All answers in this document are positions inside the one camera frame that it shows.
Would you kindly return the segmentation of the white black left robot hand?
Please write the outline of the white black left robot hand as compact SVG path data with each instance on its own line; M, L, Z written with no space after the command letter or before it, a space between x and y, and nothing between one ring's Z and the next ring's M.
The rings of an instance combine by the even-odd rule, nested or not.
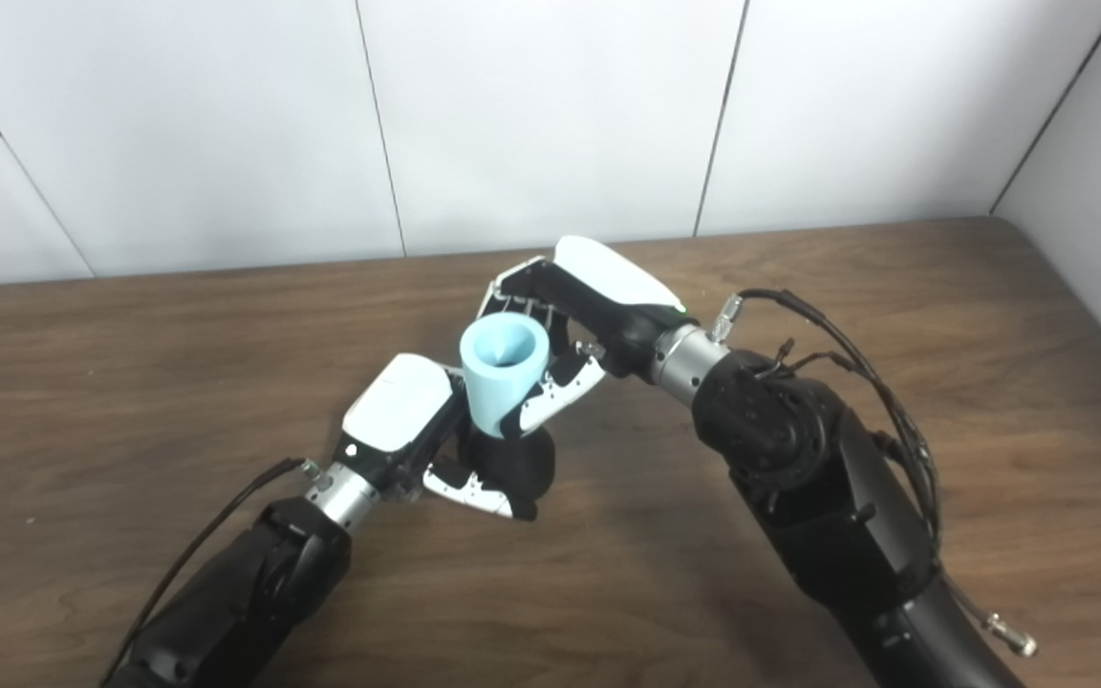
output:
M536 502L498 470L501 459L523 457L525 449L525 439L475 427L459 371L397 354L346 411L328 478L307 496L349 532L380 502L414 501L422 492L532 522Z

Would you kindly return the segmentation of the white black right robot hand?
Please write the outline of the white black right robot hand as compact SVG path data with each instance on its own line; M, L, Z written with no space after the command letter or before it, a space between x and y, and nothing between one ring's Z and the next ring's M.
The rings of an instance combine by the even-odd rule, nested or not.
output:
M495 313L528 319L548 343L546 362L495 413L493 435L506 440L536 430L603 376L636 376L654 386L659 345L698 325L648 271L580 236L562 238L553 256L534 256L498 274L476 317Z

